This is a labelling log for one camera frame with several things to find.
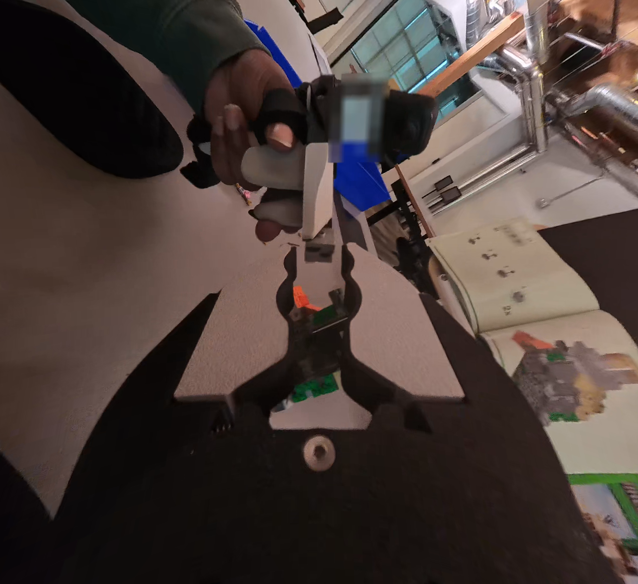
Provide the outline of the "open instruction booklet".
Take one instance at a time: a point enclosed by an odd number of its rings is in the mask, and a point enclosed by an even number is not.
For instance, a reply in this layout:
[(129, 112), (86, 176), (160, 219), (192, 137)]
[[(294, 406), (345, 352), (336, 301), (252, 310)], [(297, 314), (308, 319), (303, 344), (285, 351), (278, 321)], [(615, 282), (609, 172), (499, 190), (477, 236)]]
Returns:
[(637, 346), (523, 218), (434, 237), (469, 324), (544, 426), (601, 415), (637, 387)]

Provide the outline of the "toy brick building model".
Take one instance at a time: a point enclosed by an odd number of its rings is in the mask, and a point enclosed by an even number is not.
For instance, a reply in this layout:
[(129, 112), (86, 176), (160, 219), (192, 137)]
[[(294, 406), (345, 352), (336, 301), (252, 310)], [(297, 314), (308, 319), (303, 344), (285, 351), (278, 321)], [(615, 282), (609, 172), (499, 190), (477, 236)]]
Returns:
[(339, 388), (339, 347), (348, 318), (342, 289), (329, 292), (330, 303), (313, 304), (300, 285), (293, 287), (293, 349), (299, 377), (291, 393), (272, 410), (279, 413), (293, 405), (336, 392)]

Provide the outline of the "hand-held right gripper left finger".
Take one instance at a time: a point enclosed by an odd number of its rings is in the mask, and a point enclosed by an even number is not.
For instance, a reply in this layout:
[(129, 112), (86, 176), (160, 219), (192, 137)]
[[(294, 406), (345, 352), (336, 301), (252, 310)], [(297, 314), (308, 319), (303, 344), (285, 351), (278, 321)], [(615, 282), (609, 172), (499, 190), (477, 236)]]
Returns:
[(223, 402), (235, 413), (260, 373), (284, 361), (289, 323), (277, 293), (296, 277), (297, 246), (284, 245), (237, 273), (219, 292), (173, 397)]

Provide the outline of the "silver ventilation ducts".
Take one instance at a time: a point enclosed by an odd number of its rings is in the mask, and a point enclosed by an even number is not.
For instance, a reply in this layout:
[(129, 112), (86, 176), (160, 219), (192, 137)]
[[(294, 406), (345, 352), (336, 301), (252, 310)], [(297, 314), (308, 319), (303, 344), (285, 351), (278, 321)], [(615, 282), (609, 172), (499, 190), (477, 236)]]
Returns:
[(511, 81), (521, 101), (523, 140), (484, 168), (435, 177), (422, 199), (434, 213), (521, 171), (542, 156), (549, 128), (593, 152), (616, 174), (637, 170), (637, 0), (463, 0), (459, 69), (445, 70), (424, 90), (441, 96), (469, 70)]

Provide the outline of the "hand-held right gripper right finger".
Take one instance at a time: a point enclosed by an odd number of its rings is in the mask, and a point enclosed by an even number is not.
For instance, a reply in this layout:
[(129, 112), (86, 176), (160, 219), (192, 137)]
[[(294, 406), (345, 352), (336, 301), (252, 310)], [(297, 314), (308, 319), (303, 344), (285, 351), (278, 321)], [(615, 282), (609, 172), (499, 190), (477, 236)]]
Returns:
[(394, 404), (461, 404), (465, 392), (419, 292), (355, 243), (342, 246), (348, 320), (341, 379), (346, 394), (370, 413)]

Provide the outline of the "green toy set box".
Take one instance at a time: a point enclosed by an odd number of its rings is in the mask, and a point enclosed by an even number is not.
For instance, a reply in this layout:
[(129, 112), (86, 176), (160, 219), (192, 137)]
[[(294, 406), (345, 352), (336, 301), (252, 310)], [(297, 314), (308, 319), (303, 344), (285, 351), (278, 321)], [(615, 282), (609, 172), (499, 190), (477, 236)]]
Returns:
[(637, 475), (569, 474), (594, 543), (622, 583), (637, 582)]

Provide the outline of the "grey desk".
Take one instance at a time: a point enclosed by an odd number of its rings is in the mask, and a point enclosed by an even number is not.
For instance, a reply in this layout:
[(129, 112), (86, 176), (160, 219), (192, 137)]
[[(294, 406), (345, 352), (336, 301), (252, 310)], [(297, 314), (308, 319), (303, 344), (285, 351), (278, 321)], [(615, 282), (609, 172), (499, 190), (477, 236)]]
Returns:
[[(169, 76), (65, 0), (26, 1), (87, 31), (186, 138), (203, 105), (194, 110)], [(275, 250), (261, 244), (286, 241), (273, 223), (254, 229), (233, 193), (196, 189), (178, 169), (107, 175), (1, 89), (1, 451), (46, 517), (142, 356), (237, 269)]]

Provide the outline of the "black round pad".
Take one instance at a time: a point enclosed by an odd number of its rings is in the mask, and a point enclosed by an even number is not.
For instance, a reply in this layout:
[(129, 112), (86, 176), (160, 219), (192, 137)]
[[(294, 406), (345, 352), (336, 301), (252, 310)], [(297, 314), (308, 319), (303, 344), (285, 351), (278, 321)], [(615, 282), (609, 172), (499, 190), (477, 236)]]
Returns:
[(87, 31), (24, 0), (1, 0), (1, 85), (92, 167), (125, 179), (174, 171), (179, 134)]

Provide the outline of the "blue plastic bin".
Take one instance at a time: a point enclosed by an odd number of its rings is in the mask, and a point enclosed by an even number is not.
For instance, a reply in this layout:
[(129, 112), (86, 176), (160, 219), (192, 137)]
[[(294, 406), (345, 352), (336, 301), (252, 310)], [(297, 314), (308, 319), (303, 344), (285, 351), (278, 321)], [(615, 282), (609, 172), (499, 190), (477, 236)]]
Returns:
[[(302, 81), (293, 69), (270, 33), (257, 23), (245, 19), (244, 22), (268, 49), (274, 61), (282, 68), (292, 87), (298, 88)], [(339, 165), (334, 179), (335, 189), (359, 211), (387, 202), (391, 196), (379, 171), (373, 163)]]

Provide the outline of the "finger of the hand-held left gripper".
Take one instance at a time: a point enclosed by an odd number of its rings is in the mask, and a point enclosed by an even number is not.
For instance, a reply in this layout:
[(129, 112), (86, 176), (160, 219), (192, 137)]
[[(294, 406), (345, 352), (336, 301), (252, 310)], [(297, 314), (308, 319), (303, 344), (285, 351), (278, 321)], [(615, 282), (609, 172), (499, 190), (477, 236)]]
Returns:
[(327, 142), (306, 146), (300, 229), (303, 239), (314, 239), (332, 219), (334, 169), (329, 158)]

